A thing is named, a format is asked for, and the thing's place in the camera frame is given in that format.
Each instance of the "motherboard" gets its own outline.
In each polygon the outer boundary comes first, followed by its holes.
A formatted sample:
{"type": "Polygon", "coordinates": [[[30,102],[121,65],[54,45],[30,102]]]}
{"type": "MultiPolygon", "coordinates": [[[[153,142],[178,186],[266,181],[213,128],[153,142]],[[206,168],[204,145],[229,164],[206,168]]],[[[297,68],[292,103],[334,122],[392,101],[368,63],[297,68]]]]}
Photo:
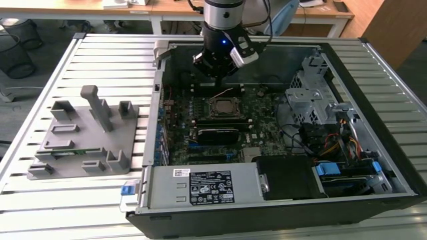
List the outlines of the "motherboard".
{"type": "Polygon", "coordinates": [[[265,85],[164,89],[169,165],[250,162],[285,155],[276,122],[282,92],[265,85]]]}

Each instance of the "white object on desk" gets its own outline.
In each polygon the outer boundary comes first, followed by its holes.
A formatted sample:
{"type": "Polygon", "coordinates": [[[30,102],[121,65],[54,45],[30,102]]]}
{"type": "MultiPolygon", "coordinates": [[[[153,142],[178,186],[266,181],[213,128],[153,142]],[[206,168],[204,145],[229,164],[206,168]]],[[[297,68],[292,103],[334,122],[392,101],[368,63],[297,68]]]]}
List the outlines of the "white object on desk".
{"type": "Polygon", "coordinates": [[[146,5],[149,0],[127,0],[127,3],[131,5],[146,5]]]}
{"type": "Polygon", "coordinates": [[[310,1],[306,1],[306,2],[300,2],[298,5],[302,7],[302,8],[309,8],[309,7],[314,7],[314,6],[320,6],[322,5],[324,2],[322,0],[310,0],[310,1]]]}
{"type": "Polygon", "coordinates": [[[126,9],[127,1],[126,0],[101,0],[102,9],[126,9]]]}

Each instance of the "wooden desk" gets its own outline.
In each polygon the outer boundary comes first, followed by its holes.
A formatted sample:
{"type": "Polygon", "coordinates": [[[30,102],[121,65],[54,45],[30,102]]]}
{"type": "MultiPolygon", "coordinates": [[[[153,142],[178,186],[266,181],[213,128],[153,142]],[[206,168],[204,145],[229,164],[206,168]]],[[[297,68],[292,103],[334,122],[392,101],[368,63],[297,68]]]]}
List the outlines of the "wooden desk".
{"type": "MultiPolygon", "coordinates": [[[[202,15],[192,11],[186,0],[150,0],[146,6],[102,9],[102,0],[0,0],[0,18],[66,19],[66,20],[146,20],[152,32],[161,34],[161,21],[202,21],[202,15]]],[[[193,0],[201,6],[202,0],[193,0]]],[[[337,12],[328,0],[318,7],[297,9],[293,24],[332,25],[328,37],[338,37],[353,14],[337,12]]]]}
{"type": "Polygon", "coordinates": [[[102,0],[0,0],[0,18],[149,21],[152,7],[102,9],[102,0]]]}
{"type": "MultiPolygon", "coordinates": [[[[202,6],[202,0],[192,0],[194,6],[202,6]]],[[[161,21],[202,21],[202,16],[192,11],[186,0],[150,0],[150,21],[160,25],[161,21]]],[[[350,12],[338,12],[332,0],[317,7],[298,8],[292,19],[292,24],[332,25],[328,32],[329,38],[337,38],[344,30],[346,21],[353,18],[350,12]]]]}

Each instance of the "green circuit board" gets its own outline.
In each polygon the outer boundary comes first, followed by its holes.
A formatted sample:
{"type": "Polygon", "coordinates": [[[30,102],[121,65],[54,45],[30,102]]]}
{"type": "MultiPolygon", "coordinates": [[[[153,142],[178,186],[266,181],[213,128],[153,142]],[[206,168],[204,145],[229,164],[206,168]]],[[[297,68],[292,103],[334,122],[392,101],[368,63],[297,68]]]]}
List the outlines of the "green circuit board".
{"type": "Polygon", "coordinates": [[[282,93],[266,93],[260,97],[258,91],[260,87],[244,87],[242,96],[236,97],[240,114],[244,118],[250,118],[252,127],[249,131],[238,133],[237,142],[230,145],[197,144],[196,130],[190,123],[193,119],[206,118],[210,110],[209,98],[193,97],[189,89],[181,90],[172,96],[166,108],[169,165],[216,163],[202,160],[189,161],[192,157],[202,156],[226,156],[226,163],[241,163],[242,149],[250,147],[258,147],[261,156],[289,153],[274,118],[274,107],[282,93]]]}

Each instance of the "barcode sticker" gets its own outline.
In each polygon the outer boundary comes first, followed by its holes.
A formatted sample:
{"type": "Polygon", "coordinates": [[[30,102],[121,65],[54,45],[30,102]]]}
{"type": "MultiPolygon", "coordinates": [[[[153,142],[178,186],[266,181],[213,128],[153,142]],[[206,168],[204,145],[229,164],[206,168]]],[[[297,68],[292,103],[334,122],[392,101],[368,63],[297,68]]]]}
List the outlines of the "barcode sticker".
{"type": "Polygon", "coordinates": [[[173,169],[173,177],[188,177],[189,168],[173,169]]]}

